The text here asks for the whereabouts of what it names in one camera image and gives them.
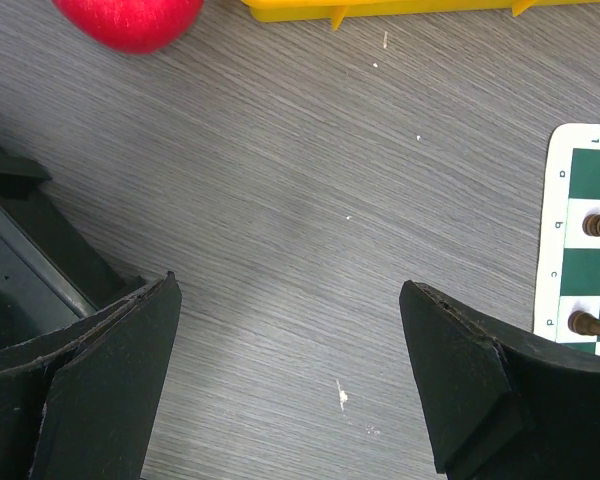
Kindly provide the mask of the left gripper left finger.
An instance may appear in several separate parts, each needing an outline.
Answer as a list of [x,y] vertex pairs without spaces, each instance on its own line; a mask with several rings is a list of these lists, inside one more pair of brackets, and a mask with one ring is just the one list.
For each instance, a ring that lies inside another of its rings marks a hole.
[[0,348],[0,479],[138,479],[173,349],[174,273]]

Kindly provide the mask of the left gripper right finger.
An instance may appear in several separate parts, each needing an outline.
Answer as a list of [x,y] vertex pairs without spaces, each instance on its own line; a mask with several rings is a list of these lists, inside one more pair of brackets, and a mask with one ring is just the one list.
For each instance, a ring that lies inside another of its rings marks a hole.
[[450,479],[600,479],[600,356],[401,289],[435,470]]

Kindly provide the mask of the green white chess board mat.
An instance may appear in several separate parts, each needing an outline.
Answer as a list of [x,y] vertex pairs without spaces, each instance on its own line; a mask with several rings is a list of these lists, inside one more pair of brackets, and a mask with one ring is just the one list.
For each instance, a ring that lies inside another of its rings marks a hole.
[[600,320],[600,237],[582,228],[591,214],[600,214],[600,124],[564,124],[547,150],[532,331],[600,356],[600,336],[568,328],[577,310]]

